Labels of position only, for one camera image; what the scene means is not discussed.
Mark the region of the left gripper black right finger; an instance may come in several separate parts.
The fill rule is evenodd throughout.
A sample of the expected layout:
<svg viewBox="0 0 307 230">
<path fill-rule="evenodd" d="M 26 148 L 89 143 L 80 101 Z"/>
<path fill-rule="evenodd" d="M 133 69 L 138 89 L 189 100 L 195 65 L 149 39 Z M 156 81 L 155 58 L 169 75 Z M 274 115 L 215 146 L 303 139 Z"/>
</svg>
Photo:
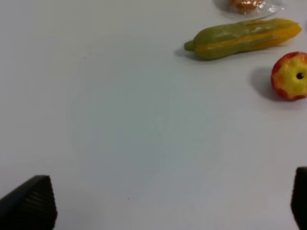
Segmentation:
<svg viewBox="0 0 307 230">
<path fill-rule="evenodd" d="M 291 210 L 300 230 L 307 230 L 307 168 L 296 169 Z"/>
</svg>

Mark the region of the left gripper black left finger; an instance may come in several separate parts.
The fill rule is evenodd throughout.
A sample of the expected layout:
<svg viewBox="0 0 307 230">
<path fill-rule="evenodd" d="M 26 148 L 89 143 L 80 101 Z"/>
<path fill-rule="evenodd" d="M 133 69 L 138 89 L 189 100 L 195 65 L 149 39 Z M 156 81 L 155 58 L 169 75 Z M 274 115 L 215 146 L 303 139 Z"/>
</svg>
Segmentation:
<svg viewBox="0 0 307 230">
<path fill-rule="evenodd" d="M 57 216 L 48 175 L 33 176 L 0 199 L 2 230 L 53 230 Z"/>
</svg>

